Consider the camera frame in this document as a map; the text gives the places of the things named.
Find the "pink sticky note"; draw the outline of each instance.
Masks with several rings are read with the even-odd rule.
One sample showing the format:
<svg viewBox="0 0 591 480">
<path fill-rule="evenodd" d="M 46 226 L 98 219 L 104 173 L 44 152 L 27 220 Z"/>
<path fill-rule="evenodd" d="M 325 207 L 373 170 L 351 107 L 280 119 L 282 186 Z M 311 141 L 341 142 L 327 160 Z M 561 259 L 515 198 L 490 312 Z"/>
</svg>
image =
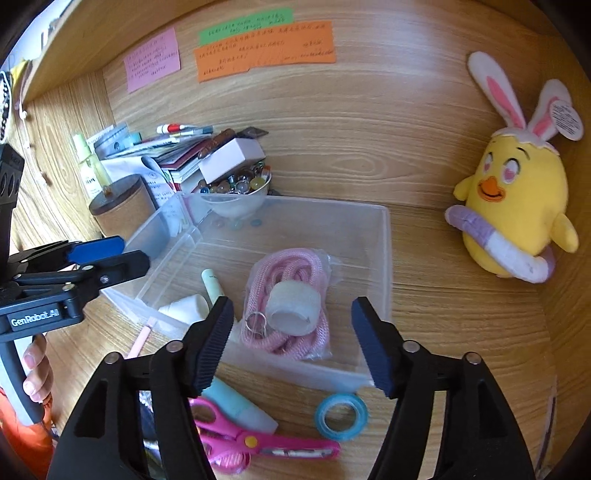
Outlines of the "pink sticky note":
<svg viewBox="0 0 591 480">
<path fill-rule="evenodd" d="M 124 60 L 129 93 L 181 69 L 174 27 L 156 35 Z"/>
</svg>

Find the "yellow screw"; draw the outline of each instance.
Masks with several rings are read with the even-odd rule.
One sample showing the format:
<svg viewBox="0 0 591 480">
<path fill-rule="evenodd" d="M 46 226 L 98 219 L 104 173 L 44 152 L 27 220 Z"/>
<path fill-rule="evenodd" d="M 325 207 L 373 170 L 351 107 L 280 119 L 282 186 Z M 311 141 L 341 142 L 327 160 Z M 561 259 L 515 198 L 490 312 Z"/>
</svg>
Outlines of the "yellow screw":
<svg viewBox="0 0 591 480">
<path fill-rule="evenodd" d="M 249 448 L 255 448 L 258 445 L 258 440 L 256 439 L 256 437 L 249 435 L 244 439 L 244 445 L 246 445 Z"/>
</svg>

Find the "metal screw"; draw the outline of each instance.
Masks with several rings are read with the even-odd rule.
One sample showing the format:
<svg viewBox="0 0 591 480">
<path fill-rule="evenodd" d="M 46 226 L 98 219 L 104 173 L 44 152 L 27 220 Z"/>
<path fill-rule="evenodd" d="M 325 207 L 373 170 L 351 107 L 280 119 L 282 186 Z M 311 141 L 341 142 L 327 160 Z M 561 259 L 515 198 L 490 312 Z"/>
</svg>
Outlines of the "metal screw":
<svg viewBox="0 0 591 480">
<path fill-rule="evenodd" d="M 166 346 L 167 352 L 176 353 L 180 352 L 183 349 L 183 343 L 180 340 L 173 340 L 169 342 Z"/>
<path fill-rule="evenodd" d="M 402 348 L 408 353 L 417 353 L 421 349 L 421 346 L 414 340 L 407 340 L 402 344 Z"/>
<path fill-rule="evenodd" d="M 113 365 L 119 361 L 119 358 L 121 358 L 121 355 L 118 352 L 107 353 L 107 356 L 105 357 L 105 363 L 108 365 Z"/>
<path fill-rule="evenodd" d="M 476 352 L 468 352 L 466 354 L 466 360 L 468 360 L 472 365 L 478 365 L 480 362 L 482 362 L 482 357 Z"/>
</svg>

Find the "bunny ear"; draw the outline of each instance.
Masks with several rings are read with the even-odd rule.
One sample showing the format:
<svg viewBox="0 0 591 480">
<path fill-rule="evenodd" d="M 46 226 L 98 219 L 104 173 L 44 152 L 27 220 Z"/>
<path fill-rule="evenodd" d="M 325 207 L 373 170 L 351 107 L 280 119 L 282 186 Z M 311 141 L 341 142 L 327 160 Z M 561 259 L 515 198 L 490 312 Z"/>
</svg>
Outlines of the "bunny ear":
<svg viewBox="0 0 591 480">
<path fill-rule="evenodd" d="M 511 82 L 500 65 L 483 51 L 468 57 L 468 70 L 508 127 L 525 128 L 525 118 Z"/>
<path fill-rule="evenodd" d="M 540 100 L 531 117 L 527 130 L 547 142 L 558 133 L 550 118 L 550 104 L 556 100 L 563 100 L 572 105 L 568 88 L 560 80 L 548 80 L 540 92 Z"/>
</svg>

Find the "scissors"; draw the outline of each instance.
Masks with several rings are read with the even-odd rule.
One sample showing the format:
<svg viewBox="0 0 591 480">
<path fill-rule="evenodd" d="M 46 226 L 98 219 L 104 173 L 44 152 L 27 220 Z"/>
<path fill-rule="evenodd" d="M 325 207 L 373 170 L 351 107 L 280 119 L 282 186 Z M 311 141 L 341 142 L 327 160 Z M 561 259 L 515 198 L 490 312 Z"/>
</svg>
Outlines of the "scissors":
<svg viewBox="0 0 591 480">
<path fill-rule="evenodd" d="M 332 440 L 282 437 L 245 430 L 229 421 L 218 407 L 206 398 L 190 398 L 191 407 L 202 406 L 215 419 L 195 420 L 197 431 L 211 465 L 224 473 L 240 473 L 250 464 L 252 455 L 322 460 L 335 458 L 340 444 Z"/>
</svg>

